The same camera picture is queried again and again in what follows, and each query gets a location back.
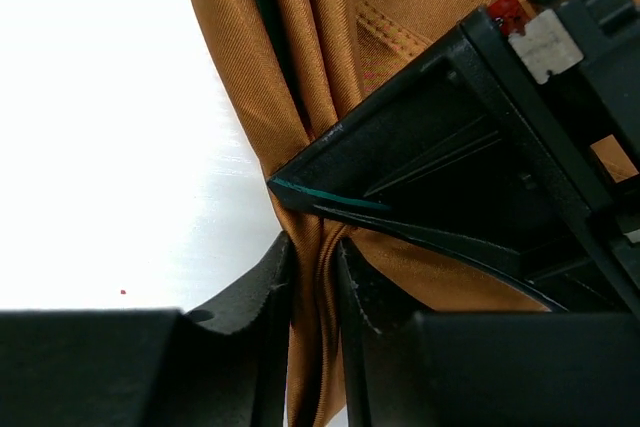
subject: garment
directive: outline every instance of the garment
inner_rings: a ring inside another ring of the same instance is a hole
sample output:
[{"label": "garment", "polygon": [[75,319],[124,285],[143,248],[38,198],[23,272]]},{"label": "garment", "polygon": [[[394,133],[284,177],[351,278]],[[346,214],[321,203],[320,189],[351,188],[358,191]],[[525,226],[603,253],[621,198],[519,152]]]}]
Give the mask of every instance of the garment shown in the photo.
[{"label": "garment", "polygon": [[[277,0],[305,119],[296,110],[255,0],[192,3],[220,77],[269,176],[457,20],[490,1]],[[620,176],[630,174],[632,166],[614,146],[605,143],[600,149]],[[299,261],[288,378],[292,425],[324,425],[344,405],[330,262],[344,236],[354,240],[374,267],[436,310],[544,310],[460,262],[379,233],[286,211],[275,198],[273,205]]]}]

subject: teal edge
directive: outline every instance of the teal edge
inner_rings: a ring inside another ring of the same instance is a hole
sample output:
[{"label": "teal edge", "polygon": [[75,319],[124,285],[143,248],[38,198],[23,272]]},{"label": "teal edge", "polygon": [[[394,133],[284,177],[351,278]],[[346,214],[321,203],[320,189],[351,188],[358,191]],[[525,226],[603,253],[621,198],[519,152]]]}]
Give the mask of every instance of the teal edge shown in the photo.
[{"label": "teal edge", "polygon": [[366,207],[369,209],[376,209],[376,210],[391,210],[391,207],[385,204],[378,204],[376,202],[370,202],[368,200],[342,197],[340,195],[330,194],[329,192],[323,192],[321,190],[310,189],[302,185],[292,184],[291,182],[287,182],[286,180],[282,180],[278,178],[272,178],[271,182],[273,182],[274,184],[281,185],[282,187],[295,190],[297,192],[302,192],[303,194],[312,195],[320,199],[333,200],[334,202],[339,202],[345,205],[354,205],[356,207]]}]

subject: red component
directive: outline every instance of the red component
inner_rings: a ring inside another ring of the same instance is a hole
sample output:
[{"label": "red component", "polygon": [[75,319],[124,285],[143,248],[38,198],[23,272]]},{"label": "red component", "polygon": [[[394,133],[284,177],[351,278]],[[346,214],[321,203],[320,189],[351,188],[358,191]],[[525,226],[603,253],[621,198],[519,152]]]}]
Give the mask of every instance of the red component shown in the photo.
[{"label": "red component", "polygon": [[488,10],[504,35],[513,32],[524,34],[524,26],[531,20],[519,0],[496,0]]}]

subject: white background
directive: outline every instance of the white background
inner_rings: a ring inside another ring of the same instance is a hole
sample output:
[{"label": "white background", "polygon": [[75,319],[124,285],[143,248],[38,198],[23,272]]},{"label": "white background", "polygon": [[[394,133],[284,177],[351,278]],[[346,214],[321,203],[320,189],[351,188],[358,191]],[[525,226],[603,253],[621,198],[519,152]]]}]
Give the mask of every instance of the white background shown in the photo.
[{"label": "white background", "polygon": [[191,309],[279,230],[189,0],[0,0],[0,309]]}]

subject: black mechanical part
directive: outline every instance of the black mechanical part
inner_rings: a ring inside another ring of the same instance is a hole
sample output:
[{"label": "black mechanical part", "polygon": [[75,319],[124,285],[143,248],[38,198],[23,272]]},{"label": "black mechanical part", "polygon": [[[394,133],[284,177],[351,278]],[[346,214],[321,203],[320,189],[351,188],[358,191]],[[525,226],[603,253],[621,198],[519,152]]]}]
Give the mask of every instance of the black mechanical part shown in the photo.
[{"label": "black mechanical part", "polygon": [[530,1],[581,61],[541,85],[479,8],[269,186],[291,209],[444,253],[552,309],[640,316],[637,229],[618,223],[636,218],[640,182],[613,182],[591,149],[614,135],[640,166],[640,14],[629,0]]},{"label": "black mechanical part", "polygon": [[0,425],[282,426],[294,263],[281,234],[186,315],[0,313]]},{"label": "black mechanical part", "polygon": [[637,425],[633,315],[439,314],[348,240],[336,266],[349,425]]}]

